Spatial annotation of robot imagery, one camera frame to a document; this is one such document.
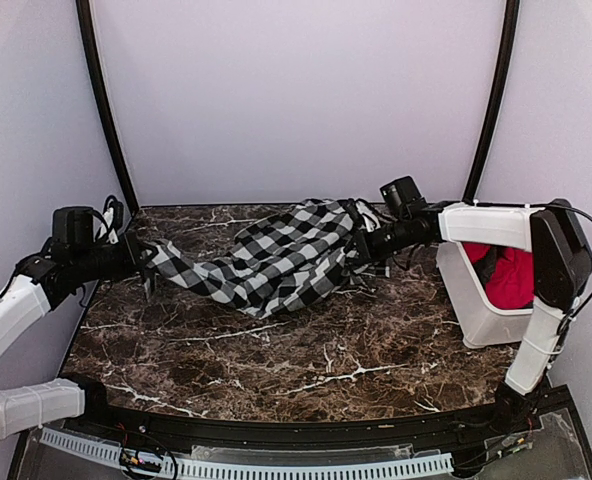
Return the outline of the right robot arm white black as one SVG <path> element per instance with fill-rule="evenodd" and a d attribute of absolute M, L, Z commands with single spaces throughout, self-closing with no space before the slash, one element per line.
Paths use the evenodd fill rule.
<path fill-rule="evenodd" d="M 442 201 L 419 195 L 389 200 L 378 220 L 352 204 L 359 264 L 383 261 L 411 246 L 436 243 L 438 267 L 469 347 L 518 342 L 482 427 L 506 434 L 525 423 L 546 371 L 561 354 L 586 289 L 592 251 L 565 199 L 545 204 Z"/>

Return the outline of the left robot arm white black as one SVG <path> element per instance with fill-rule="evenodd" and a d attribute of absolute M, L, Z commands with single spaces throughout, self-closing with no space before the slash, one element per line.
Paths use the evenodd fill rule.
<path fill-rule="evenodd" d="M 154 255 L 152 246 L 129 232 L 115 243 L 77 251 L 48 241 L 45 249 L 16 265 L 0 292 L 0 358 L 26 330 L 82 286 L 143 274 Z M 24 430 L 76 417 L 96 436 L 110 435 L 117 427 L 117 415 L 106 404 L 105 387 L 84 376 L 0 390 L 0 442 Z"/>

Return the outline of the black white checkered shirt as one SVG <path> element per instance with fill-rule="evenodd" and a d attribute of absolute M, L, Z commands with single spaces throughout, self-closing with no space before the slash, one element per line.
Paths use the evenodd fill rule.
<path fill-rule="evenodd" d="M 171 241 L 147 243 L 147 270 L 190 292 L 257 319 L 293 312 L 346 285 L 362 287 L 365 273 L 356 239 L 382 223 L 362 199 L 303 201 L 242 229 L 213 260 L 194 261 Z"/>

